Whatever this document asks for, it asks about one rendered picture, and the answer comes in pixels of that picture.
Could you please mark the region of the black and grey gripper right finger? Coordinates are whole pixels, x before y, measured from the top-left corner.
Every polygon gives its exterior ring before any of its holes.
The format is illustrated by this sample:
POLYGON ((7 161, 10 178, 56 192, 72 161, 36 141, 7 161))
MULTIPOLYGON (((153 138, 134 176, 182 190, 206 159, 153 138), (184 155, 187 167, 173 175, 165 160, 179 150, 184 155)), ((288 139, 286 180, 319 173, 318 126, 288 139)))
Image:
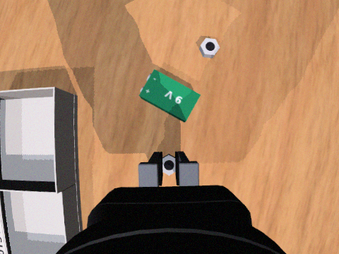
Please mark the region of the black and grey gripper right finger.
POLYGON ((183 151, 175 152, 177 186, 199 186, 199 163, 189 161, 183 151))

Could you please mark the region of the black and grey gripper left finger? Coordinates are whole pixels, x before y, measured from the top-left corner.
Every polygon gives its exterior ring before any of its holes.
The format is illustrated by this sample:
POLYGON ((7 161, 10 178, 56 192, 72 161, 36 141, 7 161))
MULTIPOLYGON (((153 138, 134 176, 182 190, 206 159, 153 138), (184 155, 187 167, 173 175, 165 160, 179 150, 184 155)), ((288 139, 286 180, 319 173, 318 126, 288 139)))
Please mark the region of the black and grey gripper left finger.
POLYGON ((162 152, 154 152, 148 162, 138 165, 139 187, 162 186, 162 152))

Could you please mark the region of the silver hex nut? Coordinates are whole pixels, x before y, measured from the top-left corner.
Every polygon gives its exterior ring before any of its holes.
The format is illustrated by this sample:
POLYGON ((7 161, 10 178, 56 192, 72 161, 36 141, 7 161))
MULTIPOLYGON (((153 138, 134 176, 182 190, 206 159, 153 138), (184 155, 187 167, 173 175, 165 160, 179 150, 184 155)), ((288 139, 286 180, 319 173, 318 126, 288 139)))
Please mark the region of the silver hex nut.
POLYGON ((216 39, 205 38, 203 43, 200 45, 200 52, 203 57, 213 58, 217 51, 219 50, 219 45, 216 39))
POLYGON ((162 158, 162 172, 171 175, 175 172, 175 157, 168 154, 162 158))

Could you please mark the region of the grey three-compartment sorting tray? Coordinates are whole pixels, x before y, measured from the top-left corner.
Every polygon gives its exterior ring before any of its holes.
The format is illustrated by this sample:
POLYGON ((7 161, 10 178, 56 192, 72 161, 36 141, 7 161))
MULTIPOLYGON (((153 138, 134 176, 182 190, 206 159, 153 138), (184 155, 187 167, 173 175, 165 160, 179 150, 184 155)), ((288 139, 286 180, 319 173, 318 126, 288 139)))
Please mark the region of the grey three-compartment sorting tray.
POLYGON ((0 91, 0 254, 56 254, 82 230, 78 95, 0 91))

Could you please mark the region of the green nine-volt battery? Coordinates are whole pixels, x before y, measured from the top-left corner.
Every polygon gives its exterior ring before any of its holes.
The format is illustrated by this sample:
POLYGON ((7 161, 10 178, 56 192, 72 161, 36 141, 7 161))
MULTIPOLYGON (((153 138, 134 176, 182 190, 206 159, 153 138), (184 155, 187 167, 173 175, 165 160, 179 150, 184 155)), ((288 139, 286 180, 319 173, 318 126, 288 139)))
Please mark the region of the green nine-volt battery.
POLYGON ((140 98, 186 122, 201 95, 155 69, 146 81, 140 98))

